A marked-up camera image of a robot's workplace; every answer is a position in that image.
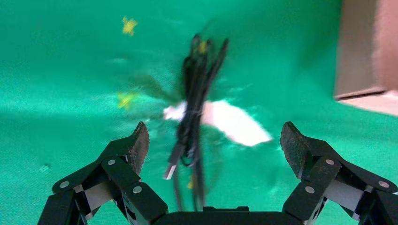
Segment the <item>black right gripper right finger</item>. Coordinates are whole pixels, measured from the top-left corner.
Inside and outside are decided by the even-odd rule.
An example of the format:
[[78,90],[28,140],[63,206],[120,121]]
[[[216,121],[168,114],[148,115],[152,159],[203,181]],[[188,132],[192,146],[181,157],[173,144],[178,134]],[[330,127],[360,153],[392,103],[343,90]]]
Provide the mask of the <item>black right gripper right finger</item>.
[[360,225],[398,222],[398,187],[393,182],[344,160],[326,141],[303,135],[284,123],[280,145],[299,184],[283,213],[313,225],[328,202],[338,204]]

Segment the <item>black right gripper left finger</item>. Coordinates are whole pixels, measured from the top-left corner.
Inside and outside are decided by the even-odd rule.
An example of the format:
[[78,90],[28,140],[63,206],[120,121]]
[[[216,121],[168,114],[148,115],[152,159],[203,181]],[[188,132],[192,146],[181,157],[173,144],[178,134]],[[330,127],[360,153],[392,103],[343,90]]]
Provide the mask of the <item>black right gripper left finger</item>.
[[149,143],[143,122],[130,136],[111,141],[96,160],[53,185],[38,223],[85,225],[112,201],[129,224],[153,225],[168,206],[140,177]]

